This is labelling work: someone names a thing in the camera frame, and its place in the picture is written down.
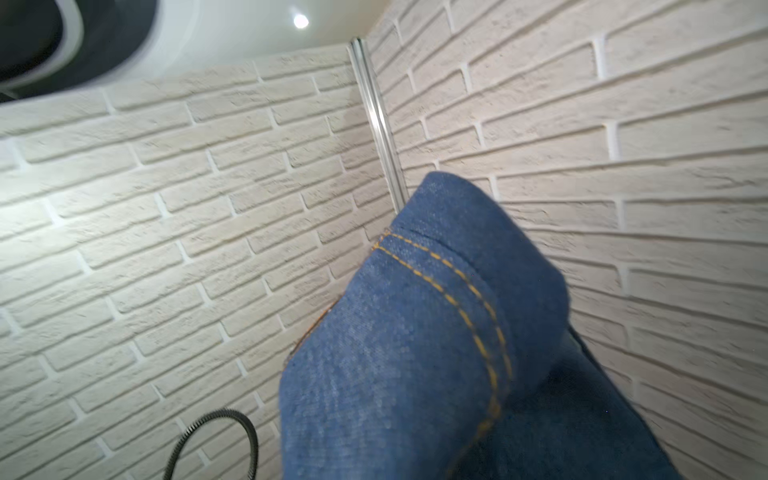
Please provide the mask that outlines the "blue denim jeans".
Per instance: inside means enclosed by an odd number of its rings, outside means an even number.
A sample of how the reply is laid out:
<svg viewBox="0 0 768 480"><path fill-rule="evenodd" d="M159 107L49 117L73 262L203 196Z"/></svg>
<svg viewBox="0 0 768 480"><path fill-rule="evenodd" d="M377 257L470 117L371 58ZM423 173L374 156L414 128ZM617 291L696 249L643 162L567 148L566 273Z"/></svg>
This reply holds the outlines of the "blue denim jeans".
<svg viewBox="0 0 768 480"><path fill-rule="evenodd" d="M287 479L674 479L483 191L428 174L280 382Z"/></svg>

